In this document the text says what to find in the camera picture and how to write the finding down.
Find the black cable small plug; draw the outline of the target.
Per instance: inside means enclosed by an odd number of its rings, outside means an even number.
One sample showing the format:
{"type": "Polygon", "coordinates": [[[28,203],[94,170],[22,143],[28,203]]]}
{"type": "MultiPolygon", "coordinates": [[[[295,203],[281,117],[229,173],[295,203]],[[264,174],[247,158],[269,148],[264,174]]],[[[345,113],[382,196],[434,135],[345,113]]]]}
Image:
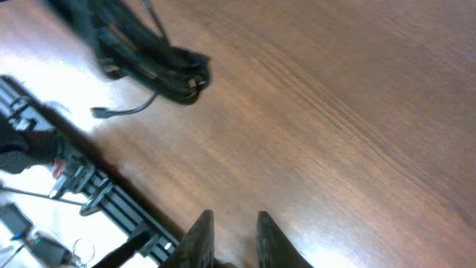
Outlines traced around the black cable small plug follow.
{"type": "Polygon", "coordinates": [[[156,24],[161,36],[162,36],[162,39],[168,44],[170,45],[170,38],[168,37],[167,35],[167,32],[163,26],[163,23],[161,21],[161,19],[159,18],[158,14],[155,12],[154,10],[154,7],[152,5],[152,2],[150,0],[143,0],[143,3],[144,3],[144,6],[146,7],[146,9],[148,10],[149,14],[151,15],[154,23],[156,24]]]}

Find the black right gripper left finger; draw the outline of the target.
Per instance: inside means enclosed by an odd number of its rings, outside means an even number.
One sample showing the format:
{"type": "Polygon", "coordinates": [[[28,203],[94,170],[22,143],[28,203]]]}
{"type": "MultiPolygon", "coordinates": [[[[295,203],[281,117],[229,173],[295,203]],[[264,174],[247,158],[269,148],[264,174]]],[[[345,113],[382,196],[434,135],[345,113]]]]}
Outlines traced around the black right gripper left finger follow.
{"type": "Polygon", "coordinates": [[[213,211],[204,210],[160,268],[212,268],[214,241],[213,211]]]}

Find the black cable gold plugs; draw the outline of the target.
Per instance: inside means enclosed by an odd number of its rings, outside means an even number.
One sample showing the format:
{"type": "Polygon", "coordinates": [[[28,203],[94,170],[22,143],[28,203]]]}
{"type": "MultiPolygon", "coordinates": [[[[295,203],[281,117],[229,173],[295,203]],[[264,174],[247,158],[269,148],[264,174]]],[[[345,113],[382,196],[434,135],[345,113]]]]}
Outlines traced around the black cable gold plugs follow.
{"type": "Polygon", "coordinates": [[[211,83],[210,58],[168,45],[121,0],[48,0],[94,52],[110,79],[131,77],[159,95],[191,105],[211,83]]]}

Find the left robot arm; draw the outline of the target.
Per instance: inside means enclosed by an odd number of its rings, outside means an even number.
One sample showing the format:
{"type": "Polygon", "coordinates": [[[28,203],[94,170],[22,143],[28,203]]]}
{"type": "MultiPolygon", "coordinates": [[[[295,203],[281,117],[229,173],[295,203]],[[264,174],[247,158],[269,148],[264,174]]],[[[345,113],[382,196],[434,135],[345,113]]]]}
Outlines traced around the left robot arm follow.
{"type": "Polygon", "coordinates": [[[15,130],[1,115],[1,170],[21,173],[34,165],[51,164],[65,150],[53,131],[15,130]]]}

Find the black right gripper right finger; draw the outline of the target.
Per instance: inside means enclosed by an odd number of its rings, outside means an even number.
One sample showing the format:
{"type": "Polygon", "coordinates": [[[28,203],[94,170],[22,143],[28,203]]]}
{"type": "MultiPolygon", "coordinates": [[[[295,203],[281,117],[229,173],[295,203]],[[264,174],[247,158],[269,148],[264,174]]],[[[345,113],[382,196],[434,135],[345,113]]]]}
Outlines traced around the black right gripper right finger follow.
{"type": "Polygon", "coordinates": [[[267,211],[258,213],[256,239],[261,268],[312,268],[267,211]]]}

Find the black cable white-tipped plug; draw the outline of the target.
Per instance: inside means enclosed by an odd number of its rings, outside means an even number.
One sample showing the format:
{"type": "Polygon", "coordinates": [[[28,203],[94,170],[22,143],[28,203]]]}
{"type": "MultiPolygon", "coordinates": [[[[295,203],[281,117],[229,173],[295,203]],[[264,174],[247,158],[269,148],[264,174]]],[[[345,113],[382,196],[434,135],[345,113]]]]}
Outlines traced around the black cable white-tipped plug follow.
{"type": "Polygon", "coordinates": [[[138,106],[134,109],[127,109],[127,110],[111,110],[106,107],[93,107],[90,109],[90,112],[94,118],[98,119],[107,119],[115,116],[125,116],[125,115],[133,115],[139,113],[150,106],[153,101],[158,97],[158,93],[154,93],[152,97],[146,101],[141,106],[138,106]]]}

